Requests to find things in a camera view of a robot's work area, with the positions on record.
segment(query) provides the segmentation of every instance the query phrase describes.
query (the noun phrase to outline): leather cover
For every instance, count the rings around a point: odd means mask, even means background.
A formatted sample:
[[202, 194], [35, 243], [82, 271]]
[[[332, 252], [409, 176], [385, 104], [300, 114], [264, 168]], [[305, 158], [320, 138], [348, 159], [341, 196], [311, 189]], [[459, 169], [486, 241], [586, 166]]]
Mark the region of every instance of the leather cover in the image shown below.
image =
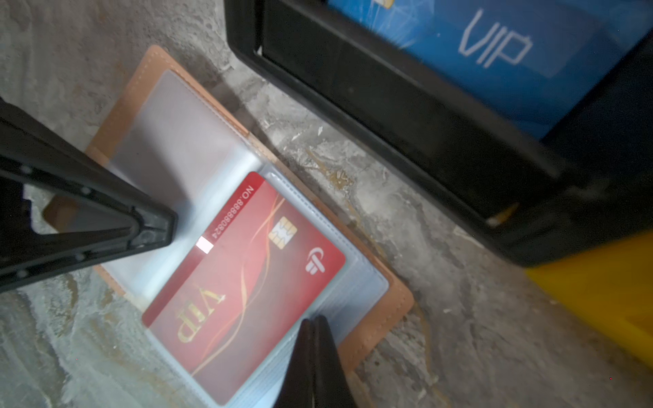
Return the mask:
[[[308, 187], [306, 187], [265, 145], [241, 125], [193, 77], [186, 72], [164, 49], [152, 46], [145, 54], [133, 77], [127, 84], [109, 116], [86, 149], [86, 154], [100, 165], [106, 166], [122, 138], [127, 134], [141, 106], [166, 71], [172, 71], [192, 87], [208, 104], [228, 121], [251, 147], [270, 160], [313, 204], [355, 245], [389, 282], [386, 294], [376, 303], [358, 326], [340, 343], [338, 354], [345, 373], [353, 371], [358, 363], [385, 337], [385, 334], [412, 308], [414, 299], [410, 290], [338, 219]], [[43, 211], [49, 224], [64, 230], [76, 212], [76, 204], [63, 197], [55, 197]], [[102, 267], [94, 269], [120, 295], [124, 290]]]

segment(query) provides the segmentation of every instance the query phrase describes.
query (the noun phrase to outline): stone surface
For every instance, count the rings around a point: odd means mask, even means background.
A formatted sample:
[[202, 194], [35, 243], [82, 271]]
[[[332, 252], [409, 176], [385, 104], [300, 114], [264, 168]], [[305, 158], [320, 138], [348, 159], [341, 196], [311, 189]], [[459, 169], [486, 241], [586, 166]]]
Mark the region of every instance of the stone surface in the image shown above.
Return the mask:
[[[0, 0], [0, 95], [83, 149], [151, 44], [273, 149], [415, 294], [358, 367], [378, 407], [650, 407], [653, 373], [241, 64], [221, 1]], [[35, 206], [49, 198], [30, 192]], [[48, 227], [38, 218], [36, 228]], [[89, 270], [0, 294], [0, 407], [197, 407]]]

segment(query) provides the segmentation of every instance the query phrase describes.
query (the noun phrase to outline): wallet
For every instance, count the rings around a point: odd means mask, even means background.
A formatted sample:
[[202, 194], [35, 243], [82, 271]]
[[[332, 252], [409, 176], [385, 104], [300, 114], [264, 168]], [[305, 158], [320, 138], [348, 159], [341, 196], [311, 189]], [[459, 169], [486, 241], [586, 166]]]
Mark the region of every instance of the wallet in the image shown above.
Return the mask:
[[[179, 215], [168, 247], [94, 269], [144, 312], [152, 343], [208, 405], [271, 406], [306, 317], [327, 317], [348, 373], [413, 306], [389, 268], [158, 46], [86, 154]], [[44, 218], [61, 232], [108, 226], [60, 196]], [[283, 275], [286, 265], [299, 278]], [[272, 299], [270, 290], [286, 294], [278, 306], [252, 300]], [[204, 335], [200, 320], [219, 335]]]

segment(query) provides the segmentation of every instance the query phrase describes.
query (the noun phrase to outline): red vip card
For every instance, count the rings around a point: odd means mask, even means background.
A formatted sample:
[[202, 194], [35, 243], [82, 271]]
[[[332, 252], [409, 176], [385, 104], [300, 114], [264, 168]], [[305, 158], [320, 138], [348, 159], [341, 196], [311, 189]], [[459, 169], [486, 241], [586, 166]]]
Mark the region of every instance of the red vip card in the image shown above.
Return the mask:
[[249, 173], [143, 314], [226, 404], [345, 264], [345, 255]]

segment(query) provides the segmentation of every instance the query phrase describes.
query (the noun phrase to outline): yellow plastic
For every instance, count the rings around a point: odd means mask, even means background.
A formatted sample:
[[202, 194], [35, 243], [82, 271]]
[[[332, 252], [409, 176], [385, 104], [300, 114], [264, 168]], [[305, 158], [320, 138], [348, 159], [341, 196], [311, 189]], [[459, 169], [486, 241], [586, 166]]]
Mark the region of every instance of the yellow plastic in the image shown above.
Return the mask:
[[527, 274], [580, 318], [653, 368], [653, 232]]

